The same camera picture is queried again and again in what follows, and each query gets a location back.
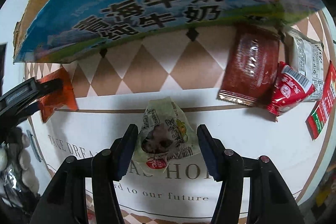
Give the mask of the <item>dark red snack packet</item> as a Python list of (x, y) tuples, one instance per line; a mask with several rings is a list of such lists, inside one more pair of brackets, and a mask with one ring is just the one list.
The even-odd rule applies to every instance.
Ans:
[(279, 48), (276, 32), (254, 25), (237, 26), (218, 99), (266, 106), (277, 76)]

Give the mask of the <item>orange snack packet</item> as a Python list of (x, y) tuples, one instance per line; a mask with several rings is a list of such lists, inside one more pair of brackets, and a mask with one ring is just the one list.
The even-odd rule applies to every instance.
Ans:
[(63, 67), (60, 67), (58, 70), (39, 79), (38, 82), (40, 84), (45, 84), (52, 80), (61, 80), (62, 86), (56, 88), (56, 91), (53, 91), (39, 100), (43, 123), (48, 121), (54, 114), (55, 109), (59, 109), (63, 106), (67, 106), (70, 110), (78, 110), (69, 73)]

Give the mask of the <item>silver white snack packet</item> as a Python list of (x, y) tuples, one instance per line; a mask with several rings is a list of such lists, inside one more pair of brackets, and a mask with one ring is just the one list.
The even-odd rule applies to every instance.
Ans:
[(285, 30), (284, 42), (288, 48), (289, 65), (315, 87), (315, 91), (305, 101), (320, 100), (324, 85), (322, 42), (310, 39), (294, 28)]

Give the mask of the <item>red crown spicy strip packet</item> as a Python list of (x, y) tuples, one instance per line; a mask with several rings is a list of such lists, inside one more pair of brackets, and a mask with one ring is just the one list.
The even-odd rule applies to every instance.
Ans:
[(321, 99), (314, 106), (306, 123), (313, 140), (317, 139), (327, 123), (335, 103), (335, 67), (330, 61)]

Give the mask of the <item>pale green plum snack packet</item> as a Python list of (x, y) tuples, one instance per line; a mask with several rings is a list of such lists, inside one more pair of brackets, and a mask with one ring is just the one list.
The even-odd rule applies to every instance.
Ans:
[(163, 173), (170, 161), (200, 152), (196, 132), (170, 97), (148, 102), (133, 154), (146, 174)]

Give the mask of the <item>small red snack packet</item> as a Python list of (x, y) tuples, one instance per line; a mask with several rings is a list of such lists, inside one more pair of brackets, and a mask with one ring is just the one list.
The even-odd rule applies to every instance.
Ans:
[(279, 117), (315, 91), (312, 82), (283, 61), (278, 64), (270, 103), (266, 109)]

